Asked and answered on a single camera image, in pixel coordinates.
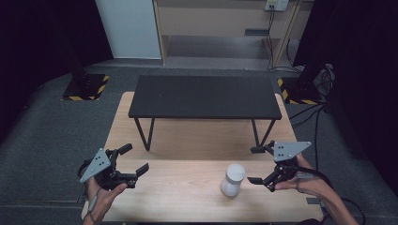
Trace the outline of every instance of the yellow and black hazard stripe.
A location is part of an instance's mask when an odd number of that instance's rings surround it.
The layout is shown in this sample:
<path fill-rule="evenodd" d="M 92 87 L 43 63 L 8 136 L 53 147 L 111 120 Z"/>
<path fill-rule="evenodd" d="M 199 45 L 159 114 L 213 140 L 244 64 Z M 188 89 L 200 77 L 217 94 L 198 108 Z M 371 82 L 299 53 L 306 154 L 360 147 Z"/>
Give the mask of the yellow and black hazard stripe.
<path fill-rule="evenodd" d="M 289 93 L 287 92 L 282 79 L 278 79 L 278 85 L 281 88 L 282 97 L 283 97 L 284 103 L 286 103 L 286 104 L 308 104 L 308 105 L 323 104 L 323 102 L 320 100 L 292 99 L 289 96 Z"/>
<path fill-rule="evenodd" d="M 68 97 L 62 97 L 62 100 L 74 100 L 74 101 L 81 101 L 81 100 L 98 100 L 100 98 L 100 95 L 102 94 L 103 90 L 105 89 L 105 85 L 109 80 L 109 76 L 104 76 L 103 80 L 99 86 L 99 90 L 95 95 L 92 96 L 68 96 Z"/>

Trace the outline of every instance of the wooden tabletop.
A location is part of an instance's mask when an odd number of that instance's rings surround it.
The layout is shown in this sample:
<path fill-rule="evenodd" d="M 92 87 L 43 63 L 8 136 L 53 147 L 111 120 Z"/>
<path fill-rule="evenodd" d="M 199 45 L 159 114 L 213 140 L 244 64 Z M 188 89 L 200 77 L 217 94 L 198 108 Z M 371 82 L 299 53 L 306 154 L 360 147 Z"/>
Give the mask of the wooden tabletop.
<path fill-rule="evenodd" d="M 132 143 L 133 150 L 117 159 L 122 173 L 135 173 L 149 163 L 136 188 L 116 198 L 104 221 L 135 222 L 292 222 L 322 218 L 320 206 L 307 204 L 313 196 L 295 190 L 270 192 L 245 178 L 235 198 L 221 192 L 229 164 L 241 164 L 247 176 L 267 177 L 275 163 L 270 154 L 252 154 L 255 146 L 250 120 L 157 119 L 150 151 L 146 151 L 128 112 L 134 93 L 123 95 L 112 124 L 106 149 Z M 283 100 L 275 95 L 283 115 L 269 140 L 294 142 L 293 129 Z M 256 120 L 259 135 L 268 120 Z M 148 132 L 150 119 L 143 119 Z M 87 212 L 86 203 L 82 217 Z"/>

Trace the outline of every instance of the metal table leg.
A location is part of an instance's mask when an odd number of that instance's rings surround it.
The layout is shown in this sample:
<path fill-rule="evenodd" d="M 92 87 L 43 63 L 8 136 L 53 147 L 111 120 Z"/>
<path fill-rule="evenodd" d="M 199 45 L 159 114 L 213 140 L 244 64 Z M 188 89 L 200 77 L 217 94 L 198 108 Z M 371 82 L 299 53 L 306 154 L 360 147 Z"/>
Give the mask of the metal table leg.
<path fill-rule="evenodd" d="M 141 128 L 140 120 L 138 118 L 134 118 L 134 121 L 135 121 L 135 124 L 137 125 L 138 131 L 140 132 L 140 136 L 141 136 L 141 139 L 143 140 L 144 147 L 145 147 L 146 151 L 149 151 L 150 144 L 152 142 L 152 133 L 153 133 L 153 126 L 155 124 L 155 118 L 152 118 L 151 122 L 150 122 L 148 141 L 146 141 L 143 129 Z"/>
<path fill-rule="evenodd" d="M 254 138 L 255 138 L 256 146 L 264 146 L 264 143 L 266 142 L 267 137 L 268 137 L 269 133 L 271 132 L 273 125 L 275 124 L 275 121 L 276 120 L 271 120 L 271 123 L 268 126 L 266 134 L 264 135 L 264 138 L 263 138 L 263 140 L 260 143 L 259 140 L 258 140 L 257 126 L 255 125 L 254 119 L 252 119 L 253 132 L 254 132 Z"/>

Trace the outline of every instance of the gray carpet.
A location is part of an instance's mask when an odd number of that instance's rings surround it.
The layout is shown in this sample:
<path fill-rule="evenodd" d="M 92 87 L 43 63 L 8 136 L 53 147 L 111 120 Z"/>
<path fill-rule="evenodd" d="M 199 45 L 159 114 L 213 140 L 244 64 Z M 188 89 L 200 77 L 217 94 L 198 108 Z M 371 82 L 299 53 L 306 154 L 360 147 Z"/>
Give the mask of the gray carpet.
<path fill-rule="evenodd" d="M 82 205 L 76 199 L 84 187 L 78 182 L 77 170 L 105 144 L 119 100 L 124 92 L 134 90 L 139 75 L 270 76 L 278 93 L 277 78 L 294 76 L 284 72 L 158 67 L 90 67 L 87 72 L 110 76 L 99 100 L 60 100 L 70 74 L 47 82 L 32 95 L 1 144 L 0 224 L 81 223 Z M 289 115 L 308 107 L 286 105 Z M 298 116 L 292 124 L 311 112 Z M 313 142 L 314 128 L 315 118 L 296 128 L 298 140 Z M 352 157 L 329 113 L 320 113 L 317 145 L 319 170 L 338 193 L 361 207 L 367 224 L 398 224 L 396 196 L 369 160 Z M 304 155 L 314 165 L 314 148 Z M 359 211 L 347 205 L 361 222 Z"/>

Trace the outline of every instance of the black table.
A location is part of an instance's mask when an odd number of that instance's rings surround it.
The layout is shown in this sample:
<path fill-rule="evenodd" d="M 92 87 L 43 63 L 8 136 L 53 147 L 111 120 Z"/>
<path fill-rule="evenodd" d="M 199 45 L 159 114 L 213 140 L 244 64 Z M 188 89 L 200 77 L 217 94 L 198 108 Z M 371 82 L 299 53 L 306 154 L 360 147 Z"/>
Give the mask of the black table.
<path fill-rule="evenodd" d="M 268 77 L 140 76 L 129 118 L 134 118 L 146 150 L 155 118 L 250 119 L 256 146 L 264 145 L 276 120 L 282 118 Z M 146 140 L 139 118 L 151 118 Z M 255 120 L 271 123 L 259 142 Z"/>

